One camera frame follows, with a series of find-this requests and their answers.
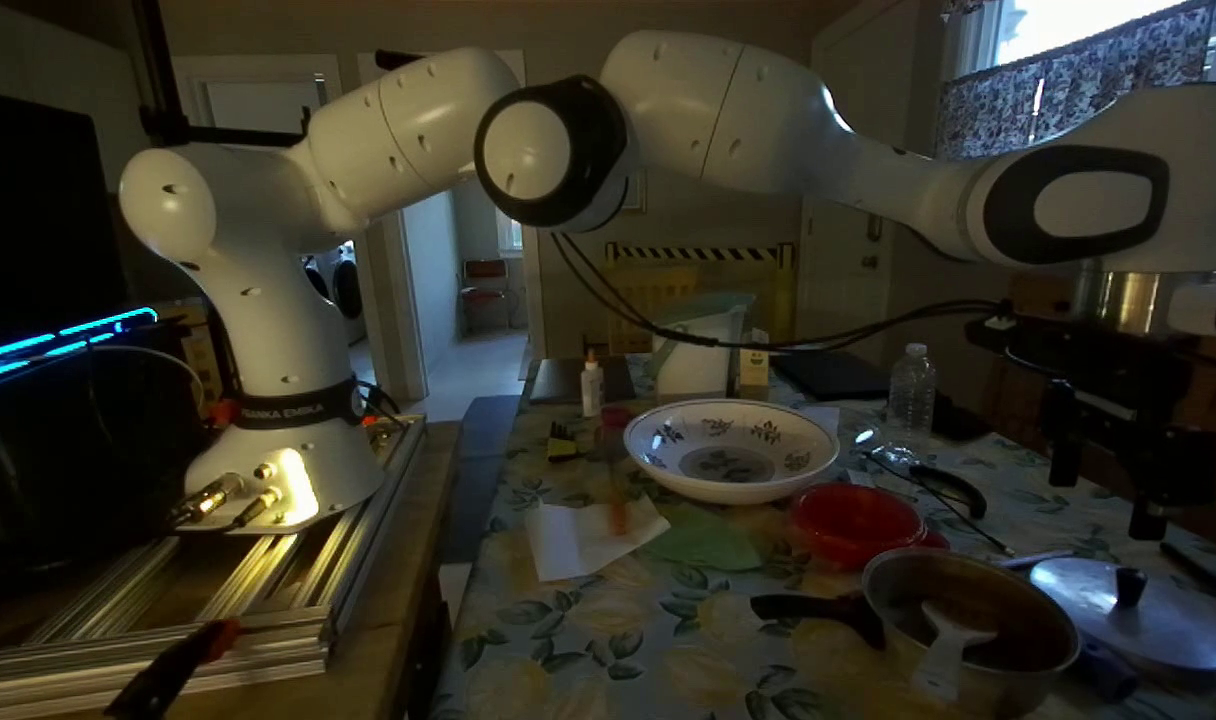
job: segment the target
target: floral tablecloth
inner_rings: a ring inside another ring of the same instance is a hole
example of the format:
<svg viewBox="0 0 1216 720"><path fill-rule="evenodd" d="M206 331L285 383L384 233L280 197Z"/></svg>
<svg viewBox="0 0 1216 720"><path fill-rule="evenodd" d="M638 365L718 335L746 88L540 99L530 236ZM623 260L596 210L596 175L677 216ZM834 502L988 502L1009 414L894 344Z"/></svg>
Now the floral tablecloth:
<svg viewBox="0 0 1216 720"><path fill-rule="evenodd" d="M803 414L834 422L837 409L803 405ZM491 502L469 597L438 687L438 717L540 720L540 717L960 717L920 698L910 667L873 651L834 621L764 625L754 612L762 591L840 597L860 577L840 577L797 548L784 502L697 506L656 487L634 465L612 476L615 490L648 495L663 516L718 516L754 543L762 565L720 555L656 555L648 548L596 577L540 582L525 540L525 512L601 500L601 460L550 460L554 426L576 426L576 409L525 409L510 443L506 483ZM1004 434L932 443L941 469L960 473L988 495L983 529L1013 550L1075 550L1177 567L1157 543L1127 540L1127 502L1098 483L1053 487L1043 454ZM936 495L915 490L875 465L844 454L837 473L889 487L971 555L997 548L960 524ZM1104 704L1073 678L1031 717L1216 717L1216 678L1149 678L1126 704Z"/></svg>

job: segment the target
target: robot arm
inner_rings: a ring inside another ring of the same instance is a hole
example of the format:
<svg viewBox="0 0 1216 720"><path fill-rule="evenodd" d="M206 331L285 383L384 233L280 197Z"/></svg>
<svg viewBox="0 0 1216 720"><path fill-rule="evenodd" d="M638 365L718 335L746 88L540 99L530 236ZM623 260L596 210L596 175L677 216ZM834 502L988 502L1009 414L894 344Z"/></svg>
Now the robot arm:
<svg viewBox="0 0 1216 720"><path fill-rule="evenodd" d="M312 292L301 252L446 186L472 163L485 107L511 88L498 57L460 48L322 107L295 148L186 145L123 167L129 226L202 282L240 370L240 420L193 460L189 495L255 487L260 516L235 516L243 533L291 533L382 483L352 420L341 312Z"/></svg>
<svg viewBox="0 0 1216 720"><path fill-rule="evenodd" d="M638 31L601 79L500 99L477 148L498 209L544 226L612 220L634 167L814 190L971 264L1092 260L1084 304L1119 331L1216 335L1216 88L1136 91L1055 145L950 163L857 136L784 57Z"/></svg>

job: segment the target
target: bottle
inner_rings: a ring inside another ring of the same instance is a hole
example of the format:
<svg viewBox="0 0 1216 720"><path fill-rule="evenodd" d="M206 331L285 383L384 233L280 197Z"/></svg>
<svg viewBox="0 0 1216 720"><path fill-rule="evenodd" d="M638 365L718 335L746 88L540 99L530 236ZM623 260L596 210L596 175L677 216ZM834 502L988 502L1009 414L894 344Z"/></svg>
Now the bottle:
<svg viewBox="0 0 1216 720"><path fill-rule="evenodd" d="M596 352L584 352L581 365L581 414L601 420L605 412L605 365Z"/></svg>
<svg viewBox="0 0 1216 720"><path fill-rule="evenodd" d="M936 405L936 366L927 360L927 344L903 344L903 354L894 365L889 374L884 443L925 454L932 434L932 405Z"/></svg>

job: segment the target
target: white bowl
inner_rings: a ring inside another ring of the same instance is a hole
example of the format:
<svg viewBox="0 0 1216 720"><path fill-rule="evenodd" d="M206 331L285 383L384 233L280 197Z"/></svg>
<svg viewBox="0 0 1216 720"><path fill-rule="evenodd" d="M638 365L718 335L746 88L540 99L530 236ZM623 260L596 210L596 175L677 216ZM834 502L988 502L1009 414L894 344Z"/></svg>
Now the white bowl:
<svg viewBox="0 0 1216 720"><path fill-rule="evenodd" d="M840 440L794 409L714 397L640 412L623 450L680 495L771 502L819 480Z"/></svg>

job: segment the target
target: screen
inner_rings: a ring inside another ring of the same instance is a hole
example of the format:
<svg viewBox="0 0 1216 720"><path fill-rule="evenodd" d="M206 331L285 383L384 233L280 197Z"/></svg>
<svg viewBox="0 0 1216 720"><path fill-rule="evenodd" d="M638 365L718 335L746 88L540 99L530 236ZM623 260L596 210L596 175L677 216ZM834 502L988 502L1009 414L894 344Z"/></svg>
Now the screen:
<svg viewBox="0 0 1216 720"><path fill-rule="evenodd" d="M123 304L93 115L0 96L0 344Z"/></svg>

